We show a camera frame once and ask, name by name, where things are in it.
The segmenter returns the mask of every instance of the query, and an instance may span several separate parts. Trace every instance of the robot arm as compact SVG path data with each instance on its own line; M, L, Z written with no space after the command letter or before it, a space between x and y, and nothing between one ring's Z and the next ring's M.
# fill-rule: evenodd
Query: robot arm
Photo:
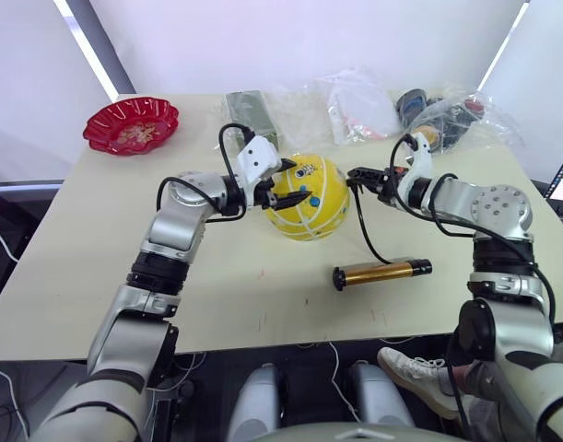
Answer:
M535 440L563 441L563 364L549 358L553 309L545 303L542 281L534 274L528 198L510 185L479 187L454 177L433 179L428 142L422 134L412 136L416 150L411 169L396 168L392 175L390 169L357 168L348 175L388 205L405 210L404 202L429 221L436 216L441 222L476 229L474 271L467 284L473 300L460 312L460 345L488 364ZM506 239L521 256L485 231Z
M290 207L310 195L272 193L273 174L295 163L279 158L266 139L245 129L237 182L204 172L163 181L160 208L90 347L87 378L56 403L31 440L139 440L147 388L165 378L174 355L178 329L167 319L179 306L205 223L224 220L210 217L235 215L241 207Z

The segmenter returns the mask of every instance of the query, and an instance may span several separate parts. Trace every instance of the yellow plastic ball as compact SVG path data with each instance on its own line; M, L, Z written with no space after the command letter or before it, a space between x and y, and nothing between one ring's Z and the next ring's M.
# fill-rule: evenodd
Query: yellow plastic ball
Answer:
M346 218L349 193L345 177L334 163L319 155L294 155L291 159L298 165L274 176L273 192L303 190L311 195L294 207L268 209L266 214L288 238L310 241L327 237Z

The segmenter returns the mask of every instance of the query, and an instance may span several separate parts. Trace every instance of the table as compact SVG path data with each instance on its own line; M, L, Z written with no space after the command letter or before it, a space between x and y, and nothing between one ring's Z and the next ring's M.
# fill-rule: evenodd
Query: table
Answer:
M182 119L163 147L136 157L83 152L0 296L0 360L86 357L155 213L160 180L187 169L224 173L215 149L221 97L164 98ZM468 133L456 153L435 157L435 172L528 194L535 256L563 321L563 226L507 148L466 149L486 139ZM328 157L343 171L383 169L393 142L343 147ZM472 241L447 238L368 193L362 205L384 256L429 258L433 274L337 292L336 265L372 261L354 204L333 235L313 242L283 237L256 209L241 222L207 227L172 320L181 329L177 352L450 332L470 298Z

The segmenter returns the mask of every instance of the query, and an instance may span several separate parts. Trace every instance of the white sneaker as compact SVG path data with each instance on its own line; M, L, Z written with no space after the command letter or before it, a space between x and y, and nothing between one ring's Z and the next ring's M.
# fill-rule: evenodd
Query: white sneaker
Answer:
M444 419L459 417L455 398L440 390L438 372L445 366L443 359L411 359L397 350L383 347L377 353L377 362L394 383L415 393L433 412Z

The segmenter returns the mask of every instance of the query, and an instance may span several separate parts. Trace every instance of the red plate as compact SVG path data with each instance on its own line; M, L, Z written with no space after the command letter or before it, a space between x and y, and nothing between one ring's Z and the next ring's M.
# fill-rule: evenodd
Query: red plate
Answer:
M91 149L108 154L147 154L177 129L178 116L165 99L124 99L90 117L83 136Z

